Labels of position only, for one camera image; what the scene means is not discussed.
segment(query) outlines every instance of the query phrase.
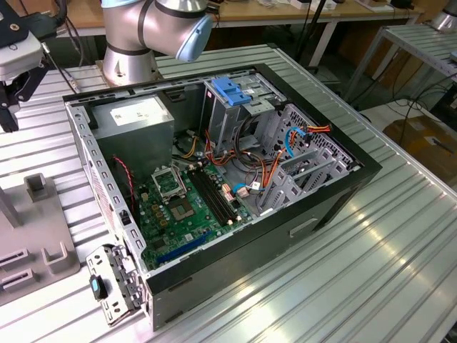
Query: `red cable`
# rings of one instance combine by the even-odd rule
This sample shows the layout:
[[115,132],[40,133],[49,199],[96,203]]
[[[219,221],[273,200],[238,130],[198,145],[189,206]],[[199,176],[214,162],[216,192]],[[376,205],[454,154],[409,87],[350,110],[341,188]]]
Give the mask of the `red cable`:
[[115,157],[115,156],[113,156],[113,158],[114,158],[115,161],[117,161],[122,166],[122,168],[124,168],[124,170],[125,170],[125,172],[127,174],[127,179],[129,179],[131,210],[132,210],[132,213],[133,213],[133,212],[135,212],[135,210],[134,210],[134,183],[131,180],[131,174],[130,174],[129,168],[127,168],[125,163],[123,163],[120,158]]

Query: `blue cable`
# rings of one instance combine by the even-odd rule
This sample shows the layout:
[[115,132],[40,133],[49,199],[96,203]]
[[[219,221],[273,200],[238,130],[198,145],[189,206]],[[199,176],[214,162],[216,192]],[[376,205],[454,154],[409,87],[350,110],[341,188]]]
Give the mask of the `blue cable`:
[[286,141],[285,141],[284,145],[286,146],[286,150],[287,150],[288,154],[291,155],[291,157],[293,157],[293,151],[291,149],[291,146],[289,145],[289,135],[291,134],[291,131],[297,131],[297,133],[302,137],[306,136],[306,132],[303,132],[303,130],[301,130],[297,126],[291,127],[289,130],[287,130]]

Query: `metal frame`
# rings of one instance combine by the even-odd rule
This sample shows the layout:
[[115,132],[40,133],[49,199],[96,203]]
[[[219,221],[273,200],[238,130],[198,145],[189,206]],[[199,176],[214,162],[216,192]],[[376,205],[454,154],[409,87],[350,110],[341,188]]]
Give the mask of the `metal frame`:
[[[357,334],[353,341],[393,337],[397,342],[439,342],[445,336],[457,320],[457,273],[450,271],[457,260],[457,196],[452,189],[278,49],[261,45],[208,51],[190,65],[158,59],[166,78],[256,62],[267,63],[379,161],[383,169],[376,179],[301,246],[158,332],[152,332],[142,312],[109,329],[83,267],[55,286],[0,307],[2,337],[16,342],[69,337],[78,342],[340,342]],[[106,87],[95,67],[69,71],[84,91]],[[60,100],[70,93],[58,73],[49,72],[18,112],[22,129],[0,134],[0,167],[14,168],[14,173],[0,175],[0,186],[15,186],[36,170],[53,177],[83,263],[110,236]]]
[[[346,101],[350,99],[368,63],[384,39],[391,41],[393,46],[373,75],[374,79],[382,73],[389,61],[395,58],[397,50],[401,48],[443,75],[455,75],[452,77],[452,80],[457,80],[457,65],[449,58],[450,53],[457,49],[457,45],[442,44],[443,39],[445,41],[452,41],[455,38],[457,38],[457,34],[446,34],[444,36],[444,34],[437,32],[426,24],[381,27],[351,77],[343,98]],[[426,73],[426,78],[429,76],[430,71]],[[415,94],[419,94],[422,89],[417,89]]]

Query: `blue latch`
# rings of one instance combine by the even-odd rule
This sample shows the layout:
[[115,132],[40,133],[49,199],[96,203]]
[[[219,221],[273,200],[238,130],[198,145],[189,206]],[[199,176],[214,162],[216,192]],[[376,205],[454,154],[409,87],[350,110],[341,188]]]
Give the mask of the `blue latch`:
[[227,99],[230,106],[237,106],[250,102],[252,98],[249,95],[245,95],[240,86],[230,80],[228,77],[221,77],[219,79],[213,79],[212,84],[217,91]]

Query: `ram slot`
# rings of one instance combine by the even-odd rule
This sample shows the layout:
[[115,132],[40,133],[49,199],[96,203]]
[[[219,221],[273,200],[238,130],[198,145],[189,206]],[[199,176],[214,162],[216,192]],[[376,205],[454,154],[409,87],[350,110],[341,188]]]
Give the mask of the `ram slot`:
[[222,227],[226,226],[230,219],[235,218],[235,213],[204,171],[196,170],[187,175]]

